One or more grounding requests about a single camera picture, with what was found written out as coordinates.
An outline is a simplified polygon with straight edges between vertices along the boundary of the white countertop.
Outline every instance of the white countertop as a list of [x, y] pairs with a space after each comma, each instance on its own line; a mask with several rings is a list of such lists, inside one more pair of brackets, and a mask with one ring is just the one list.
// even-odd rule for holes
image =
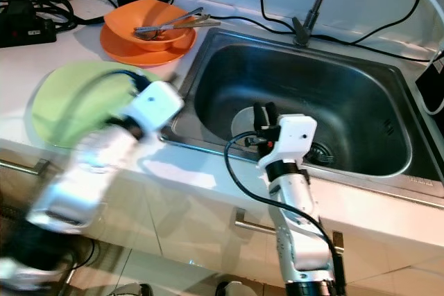
[[[100, 11], [101, 6], [107, 9], [101, 4], [94, 12]], [[82, 3], [81, 8], [88, 13], [92, 7], [87, 2]], [[221, 28], [291, 42], [289, 36], [274, 35], [237, 22], [223, 23]], [[59, 34], [56, 43], [0, 49], [0, 148], [17, 152], [28, 148], [46, 150], [30, 122], [29, 108], [33, 96], [49, 73], [69, 62], [110, 61], [99, 43], [100, 29], [100, 26], [79, 26], [74, 31]], [[199, 30], [194, 47], [183, 58], [148, 70], [164, 79], [175, 73], [177, 78], [174, 84], [179, 87], [206, 32], [206, 28]], [[403, 72], [413, 95], [418, 94], [414, 80], [422, 73], [424, 65], [315, 40], [310, 47], [394, 65]], [[444, 152], [444, 143], [436, 125], [428, 117], [425, 120], [441, 152]], [[260, 195], [268, 195], [264, 175], [253, 164], [241, 161], [232, 161], [232, 164], [246, 186]], [[137, 178], [147, 186], [150, 182], [156, 182], [246, 209], [262, 209], [261, 204], [247, 198], [235, 186], [221, 156], [172, 146], [156, 137], [151, 137], [140, 146], [123, 176]], [[444, 219], [444, 210], [320, 179], [312, 178], [311, 188], [319, 202], [321, 217], [331, 228], [345, 231], [358, 227], [444, 246], [444, 229], [436, 228], [436, 224]]]

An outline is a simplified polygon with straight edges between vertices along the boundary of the cabinet handle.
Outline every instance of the cabinet handle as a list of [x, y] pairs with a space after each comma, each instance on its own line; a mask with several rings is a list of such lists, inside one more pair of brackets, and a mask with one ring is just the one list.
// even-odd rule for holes
[[4, 159], [0, 159], [0, 167], [13, 169], [15, 171], [19, 171], [21, 173], [27, 173], [29, 175], [38, 176], [40, 175], [49, 165], [49, 161], [45, 159], [39, 159], [37, 163], [33, 166], [22, 166], [21, 164], [17, 164], [14, 162], [8, 162]]
[[[257, 223], [245, 221], [245, 209], [236, 208], [236, 219], [234, 225], [239, 228], [253, 230], [254, 232], [261, 232], [264, 234], [276, 235], [276, 230], [265, 225], [258, 225]], [[333, 231], [333, 245], [338, 254], [344, 253], [344, 240], [342, 232]]]
[[245, 209], [242, 208], [236, 208], [236, 219], [234, 220], [234, 225], [239, 228], [253, 230], [254, 232], [262, 232], [270, 235], [276, 234], [276, 231], [273, 228], [245, 221]]

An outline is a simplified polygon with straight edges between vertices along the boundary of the sink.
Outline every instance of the sink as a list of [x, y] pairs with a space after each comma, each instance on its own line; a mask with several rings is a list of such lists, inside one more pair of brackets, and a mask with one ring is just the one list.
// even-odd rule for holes
[[[221, 154], [236, 115], [274, 102], [317, 121], [312, 177], [444, 207], [444, 163], [395, 67], [214, 28], [180, 93], [185, 107], [163, 140]], [[258, 160], [233, 147], [233, 157]]]

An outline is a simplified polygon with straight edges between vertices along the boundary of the sink drain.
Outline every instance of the sink drain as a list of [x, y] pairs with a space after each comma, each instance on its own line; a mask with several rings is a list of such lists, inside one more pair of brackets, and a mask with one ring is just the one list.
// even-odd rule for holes
[[313, 142], [310, 151], [305, 155], [307, 162], [317, 166], [328, 166], [336, 160], [332, 151], [327, 146]]

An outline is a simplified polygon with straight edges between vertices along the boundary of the sink rim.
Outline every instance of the sink rim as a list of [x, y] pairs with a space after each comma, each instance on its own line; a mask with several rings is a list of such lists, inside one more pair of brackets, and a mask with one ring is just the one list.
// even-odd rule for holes
[[[212, 57], [212, 54], [214, 52], [211, 50], [210, 47], [213, 43], [212, 38], [215, 35], [222, 34], [231, 36], [234, 38], [241, 38], [242, 43], [235, 43], [235, 44], [245, 44], [249, 45], [251, 43], [260, 43], [261, 46], [263, 46], [266, 49], [275, 49], [278, 52], [285, 52], [288, 51], [292, 54], [301, 54], [302, 56], [311, 56], [318, 58], [321, 61], [328, 61], [328, 62], [335, 62], [339, 65], [344, 66], [343, 62], [340, 60], [349, 60], [352, 64], [347, 63], [348, 67], [352, 67], [354, 70], [358, 71], [360, 74], [365, 75], [367, 78], [371, 79], [374, 83], [378, 85], [379, 88], [383, 89], [386, 93], [387, 97], [390, 99], [390, 102], [392, 104], [392, 107], [395, 111], [395, 114], [398, 118], [398, 121], [401, 124], [404, 124], [404, 117], [402, 116], [402, 113], [400, 111], [400, 108], [398, 107], [397, 103], [395, 102], [394, 96], [387, 90], [385, 86], [381, 82], [379, 82], [376, 78], [372, 77], [370, 74], [366, 73], [363, 69], [356, 67], [355, 63], [357, 61], [362, 61], [357, 58], [352, 58], [346, 55], [337, 55], [334, 53], [328, 53], [324, 51], [318, 51], [313, 49], [301, 49], [298, 47], [295, 47], [291, 44], [285, 44], [282, 42], [275, 42], [272, 40], [266, 40], [261, 37], [255, 37], [252, 35], [244, 35], [243, 33], [237, 33], [233, 31], [227, 31], [225, 29], [221, 28], [212, 28], [208, 31], [207, 37], [205, 38], [205, 41], [203, 42], [202, 46], [200, 47], [200, 50], [197, 53], [197, 56], [194, 60], [194, 63], [192, 64], [189, 73], [185, 77], [182, 86], [180, 87], [179, 93], [183, 96], [186, 103], [191, 104], [191, 106], [194, 108], [194, 101], [192, 97], [194, 96], [195, 92], [191, 95], [191, 88], [193, 87], [193, 83], [195, 80], [197, 82], [200, 81], [200, 78], [203, 74], [203, 69], [207, 66], [207, 63], [209, 59]], [[402, 77], [402, 74], [400, 73], [399, 69], [397, 69], [394, 66], [391, 65], [385, 65], [377, 62], [372, 62], [369, 60], [364, 60], [366, 64], [376, 64], [377, 66], [384, 66], [387, 69], [390, 69], [394, 74], [394, 79], [397, 84], [401, 86], [401, 97], [405, 100], [406, 105], [408, 106], [408, 113], [411, 114], [411, 118], [414, 120], [415, 126], [418, 128], [418, 131], [421, 134], [421, 137], [424, 141], [424, 144], [426, 145], [426, 149], [430, 155], [430, 158], [432, 159], [436, 172], [438, 176], [443, 179], [442, 175], [442, 168], [439, 168], [439, 164], [441, 161], [438, 161], [436, 157], [436, 152], [434, 152], [433, 147], [431, 147], [430, 140], [428, 137], [430, 137], [430, 133], [428, 132], [428, 129], [426, 128], [426, 131], [424, 129], [424, 126], [422, 126], [420, 123], [424, 122], [422, 117], [419, 114], [418, 107], [413, 99], [413, 96], [411, 95], [410, 89], [407, 86], [407, 83], [405, 82], [405, 79]], [[180, 118], [180, 113], [175, 117], [168, 126], [166, 126], [161, 131], [161, 140], [165, 142], [172, 143], [173, 145], [177, 146], [184, 146], [187, 148], [192, 148], [194, 150], [200, 150], [207, 153], [213, 153], [217, 155], [223, 154], [223, 146], [218, 145], [216, 143], [210, 143], [204, 140], [199, 139], [192, 139], [189, 137], [182, 137], [179, 134], [176, 134], [172, 129], [174, 127], [175, 122]], [[402, 128], [402, 135], [404, 137], [404, 140], [406, 142], [407, 147], [407, 160], [405, 165], [397, 172], [392, 173], [390, 175], [365, 175], [361, 173], [354, 173], [350, 171], [340, 171], [333, 168], [328, 167], [322, 167], [322, 166], [314, 166], [312, 164], [305, 164], [305, 167], [309, 171], [309, 173], [312, 175], [312, 177], [315, 178], [321, 178], [327, 181], [332, 182], [339, 182], [342, 184], [346, 184], [353, 187], [358, 187], [360, 189], [365, 189], [372, 192], [377, 193], [383, 193], [390, 196], [394, 196], [397, 198], [402, 198], [405, 200], [413, 201], [413, 202], [420, 202], [422, 204], [431, 205], [434, 207], [444, 208], [444, 188], [443, 184], [439, 181], [434, 180], [426, 180], [422, 179], [420, 177], [416, 176], [409, 176], [404, 175], [403, 173], [410, 167], [412, 159], [413, 159], [413, 146], [411, 143], [411, 138], [409, 136], [409, 131], [406, 126], [401, 126]], [[240, 150], [236, 147], [236, 145], [233, 145], [232, 152], [236, 152], [239, 156], [233, 155], [232, 153], [230, 156], [232, 158], [244, 160], [247, 162], [252, 162], [250, 157], [248, 157], [248, 153]], [[402, 184], [403, 182], [409, 182], [409, 183], [423, 183], [427, 185], [431, 185], [438, 189], [439, 194], [431, 195], [431, 194], [424, 194], [419, 193], [416, 191], [412, 191], [410, 189], [402, 189], [400, 187], [396, 187], [399, 184]]]

